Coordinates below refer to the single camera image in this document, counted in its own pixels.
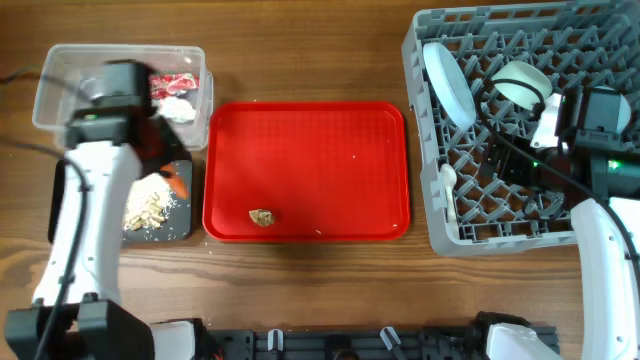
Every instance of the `transparent plastic bin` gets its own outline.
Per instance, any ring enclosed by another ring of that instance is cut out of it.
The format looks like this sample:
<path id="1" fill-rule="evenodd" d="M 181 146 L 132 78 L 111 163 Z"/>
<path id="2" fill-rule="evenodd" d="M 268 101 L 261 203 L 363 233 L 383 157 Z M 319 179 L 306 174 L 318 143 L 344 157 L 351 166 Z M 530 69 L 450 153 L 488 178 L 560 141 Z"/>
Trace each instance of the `transparent plastic bin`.
<path id="1" fill-rule="evenodd" d="M 570 214 L 553 222 L 563 194 L 546 192 L 523 208 L 528 194 L 494 176 L 476 176 L 489 131 L 478 121 L 468 130 L 453 124 L 425 69 L 422 48 L 439 42 L 458 61 L 472 94 L 510 61 L 542 71 L 553 91 L 609 86 L 625 94 L 633 124 L 624 136 L 640 151 L 640 2 L 612 0 L 514 4 L 418 11 L 402 44 L 409 103 L 418 122 L 422 153 L 420 182 L 433 250 L 445 256 L 488 255 L 575 244 Z M 483 102 L 502 130 L 531 139 L 537 123 L 529 112 L 485 89 Z M 454 188 L 457 239 L 447 226 L 447 200 L 439 169 L 457 172 Z"/>
<path id="2" fill-rule="evenodd" d="M 49 50 L 43 74 L 62 79 L 95 98 L 102 95 L 99 80 L 102 65 L 106 61 L 125 59 L 144 62 L 159 74 L 192 73 L 200 78 L 200 87 L 191 101 L 196 110 L 195 119 L 186 123 L 169 123 L 188 150 L 205 148 L 213 113 L 213 76 L 207 71 L 204 51 L 198 47 L 59 44 Z M 65 122 L 74 111 L 88 106 L 72 91 L 41 80 L 36 93 L 33 124 L 54 132 L 55 143 L 60 146 Z"/>

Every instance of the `red tray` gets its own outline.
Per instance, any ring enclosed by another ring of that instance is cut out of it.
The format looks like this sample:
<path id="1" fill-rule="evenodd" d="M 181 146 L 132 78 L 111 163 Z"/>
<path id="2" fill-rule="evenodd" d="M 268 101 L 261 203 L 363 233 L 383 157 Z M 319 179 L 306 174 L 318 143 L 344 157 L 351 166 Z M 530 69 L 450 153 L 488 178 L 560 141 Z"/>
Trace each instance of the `red tray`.
<path id="1" fill-rule="evenodd" d="M 228 241 L 380 241 L 409 226 L 402 114 L 384 102 L 231 103 L 211 118 L 203 225 Z M 265 209 L 273 225 L 253 223 Z"/>

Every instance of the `wood grain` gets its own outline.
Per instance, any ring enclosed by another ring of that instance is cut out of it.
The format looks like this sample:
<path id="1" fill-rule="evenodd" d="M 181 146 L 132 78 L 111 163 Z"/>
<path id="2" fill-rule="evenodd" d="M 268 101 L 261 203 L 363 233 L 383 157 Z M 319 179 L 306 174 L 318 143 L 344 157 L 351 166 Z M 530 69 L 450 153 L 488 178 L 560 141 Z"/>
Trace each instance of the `wood grain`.
<path id="1" fill-rule="evenodd" d="M 412 199 L 406 236 L 383 244 L 225 245 L 199 228 L 179 244 L 125 249 L 123 303 L 145 321 L 197 316 L 216 329 L 416 327 L 464 324 L 480 310 L 502 311 L 557 326 L 563 355 L 577 359 L 583 326 L 577 248 L 444 258 L 429 246 L 400 45 L 416 11 L 443 6 L 435 0 L 5 0 L 0 74 L 42 63 L 57 43 L 195 45 L 215 76 L 217 104 L 385 100 L 404 113 Z M 35 87 L 15 84 L 4 92 L 0 133 L 51 144 L 31 124 Z M 28 306 L 44 269 L 55 161 L 1 148 L 0 166 L 4 323 L 9 309 Z M 0 358 L 13 358 L 3 341 Z"/>

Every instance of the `gray plastic dish rack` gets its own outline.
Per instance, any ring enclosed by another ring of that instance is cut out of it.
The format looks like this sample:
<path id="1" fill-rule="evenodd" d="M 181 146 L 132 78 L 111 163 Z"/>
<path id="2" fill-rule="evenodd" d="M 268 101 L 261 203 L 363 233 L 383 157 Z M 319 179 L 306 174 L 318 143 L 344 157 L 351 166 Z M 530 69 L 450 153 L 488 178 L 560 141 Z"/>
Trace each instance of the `gray plastic dish rack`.
<path id="1" fill-rule="evenodd" d="M 479 122 L 458 129 L 441 107 L 425 69 L 424 44 L 440 42 L 457 59 L 473 95 L 483 79 L 509 61 L 520 60 L 545 73 L 562 93 L 579 86 L 609 86 L 623 92 L 631 104 L 628 150 L 640 148 L 640 2 L 541 3 L 417 12 L 402 44 L 409 103 L 418 120 L 423 168 L 422 193 L 431 246 L 440 255 L 465 256 L 520 252 L 531 248 L 575 244 L 569 213 L 556 221 L 563 194 L 530 195 L 517 185 L 476 176 L 489 131 Z M 537 123 L 529 113 L 499 96 L 483 94 L 483 108 L 507 133 L 531 138 Z M 447 206 L 440 166 L 457 172 L 454 198 L 460 239 L 446 224 Z"/>

